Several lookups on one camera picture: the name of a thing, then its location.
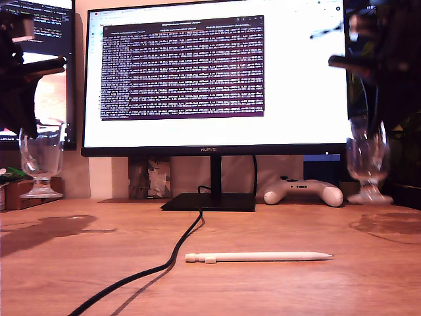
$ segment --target wooden desk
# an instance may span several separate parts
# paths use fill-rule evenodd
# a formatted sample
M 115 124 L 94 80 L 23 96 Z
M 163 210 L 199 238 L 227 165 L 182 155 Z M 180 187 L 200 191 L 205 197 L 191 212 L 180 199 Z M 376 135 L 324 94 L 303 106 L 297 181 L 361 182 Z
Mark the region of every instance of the wooden desk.
M 61 200 L 2 213 L 1 314 L 68 315 L 115 281 L 166 262 L 197 212 L 159 206 Z M 205 213 L 205 220 L 169 273 L 129 283 L 84 315 L 421 314 L 419 211 L 257 205 L 255 213 Z M 184 262 L 185 253 L 225 251 L 335 257 Z

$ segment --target glass stem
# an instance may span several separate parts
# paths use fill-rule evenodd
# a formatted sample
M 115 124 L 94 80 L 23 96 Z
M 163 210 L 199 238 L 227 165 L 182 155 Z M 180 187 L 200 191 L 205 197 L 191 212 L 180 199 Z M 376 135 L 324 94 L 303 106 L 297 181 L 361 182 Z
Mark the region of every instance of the glass stem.
M 381 194 L 376 180 L 361 180 L 361 191 L 369 195 Z
M 34 179 L 33 189 L 50 188 L 50 179 Z

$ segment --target pen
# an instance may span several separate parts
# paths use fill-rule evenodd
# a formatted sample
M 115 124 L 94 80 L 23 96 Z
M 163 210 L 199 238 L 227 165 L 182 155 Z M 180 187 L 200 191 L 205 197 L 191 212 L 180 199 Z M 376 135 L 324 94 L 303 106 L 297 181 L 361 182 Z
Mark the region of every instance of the pen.
M 216 263 L 217 261 L 316 261 L 333 257 L 322 252 L 220 252 L 187 253 L 186 262 Z

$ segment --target monitor bezel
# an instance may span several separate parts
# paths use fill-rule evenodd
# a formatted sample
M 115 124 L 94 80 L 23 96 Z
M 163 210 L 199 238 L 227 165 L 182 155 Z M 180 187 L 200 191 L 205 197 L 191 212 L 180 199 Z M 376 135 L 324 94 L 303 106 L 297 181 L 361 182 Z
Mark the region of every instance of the monitor bezel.
M 162 146 L 162 147 L 85 147 L 86 131 L 86 95 L 87 95 L 87 63 L 89 51 L 89 21 L 92 13 L 114 10 L 130 10 L 152 7 L 171 7 L 182 5 L 194 5 L 201 3 L 234 2 L 245 0 L 210 0 L 210 1 L 190 1 L 181 3 L 159 3 L 152 5 L 137 5 L 127 7 L 112 7 L 101 9 L 90 9 L 87 11 L 86 26 L 86 51 L 85 51 L 85 86 L 84 86 L 84 121 L 82 130 L 81 154 L 84 157 L 168 157 L 168 156 L 214 156 L 214 155 L 330 155 L 343 154 L 345 152 L 345 142 L 343 143 L 320 143 L 320 144 L 248 144 L 248 145 L 215 145 L 215 146 Z M 343 12 L 345 20 L 345 2 Z M 349 93 L 348 75 L 344 73 Z

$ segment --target wine glass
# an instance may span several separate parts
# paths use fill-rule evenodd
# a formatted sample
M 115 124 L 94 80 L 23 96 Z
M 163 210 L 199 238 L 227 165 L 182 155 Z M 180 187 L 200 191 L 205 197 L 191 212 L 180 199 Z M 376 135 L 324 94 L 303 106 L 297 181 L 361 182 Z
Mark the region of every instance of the wine glass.
M 390 146 L 383 122 L 372 136 L 368 135 L 365 115 L 349 120 L 352 137 L 347 139 L 347 168 L 349 174 L 361 183 L 358 194 L 348 197 L 355 204 L 390 204 L 393 198 L 384 196 L 378 188 L 379 181 L 389 172 Z
M 34 178 L 34 187 L 21 198 L 61 198 L 51 189 L 50 179 L 60 172 L 65 123 L 55 119 L 38 120 L 38 137 L 33 139 L 23 128 L 19 133 L 22 170 Z

